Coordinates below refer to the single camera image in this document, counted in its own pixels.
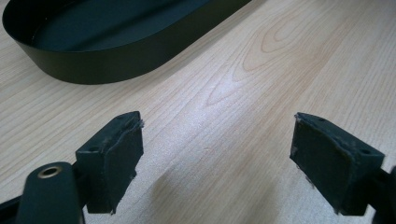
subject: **light wood grain surface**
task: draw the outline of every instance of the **light wood grain surface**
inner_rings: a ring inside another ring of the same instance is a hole
[[[1,0],[2,11],[6,0]],[[294,117],[324,117],[396,164],[396,1],[253,0],[153,72],[84,86],[0,29],[0,201],[139,110],[145,154],[118,213],[88,223],[371,223],[337,216],[289,159]]]

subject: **metal grommet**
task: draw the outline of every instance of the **metal grommet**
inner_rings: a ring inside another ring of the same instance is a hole
[[[46,179],[46,178],[50,178],[53,177],[57,174],[59,174],[62,171],[62,167],[61,166],[51,166],[48,167],[42,171],[40,171],[40,173],[38,173],[38,178],[41,179]]]

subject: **wood grain pattern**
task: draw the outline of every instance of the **wood grain pattern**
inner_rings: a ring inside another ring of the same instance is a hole
[[[0,7],[6,5],[1,1]],[[45,75],[0,29],[0,201],[139,110],[145,155],[88,223],[371,223],[337,216],[289,159],[297,111],[396,164],[396,2],[253,0],[157,70],[97,86]]]

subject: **clamp jaw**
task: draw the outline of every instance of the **clamp jaw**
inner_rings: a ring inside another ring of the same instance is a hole
[[[116,213],[143,155],[139,112],[117,116],[76,151],[77,161],[35,169],[23,194],[0,204],[0,223],[85,223],[89,213]]]
[[[396,167],[381,169],[385,155],[343,129],[313,115],[297,113],[290,158],[338,214],[373,223],[396,223]]]

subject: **black plastic part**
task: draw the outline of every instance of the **black plastic part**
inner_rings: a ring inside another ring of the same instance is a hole
[[[250,0],[11,0],[6,31],[44,72],[101,84],[143,75]]]
[[[120,115],[76,152],[75,166],[91,183],[89,213],[116,212],[143,155],[142,127],[139,112]]]
[[[83,222],[73,168],[69,163],[50,163],[29,174],[16,223]]]
[[[88,174],[84,174],[78,169],[77,163],[73,164],[73,173],[78,190],[79,207],[82,209],[91,197],[90,177]]]
[[[367,195],[369,204],[376,210],[373,218],[374,224],[394,224],[396,223],[396,186],[392,184],[396,180],[394,174],[388,174],[381,170],[371,179]]]
[[[298,113],[290,158],[338,213],[362,216],[385,155],[326,119]]]
[[[20,200],[21,196],[0,204],[1,224],[15,223],[15,218],[17,217],[18,213],[18,207],[20,206]]]

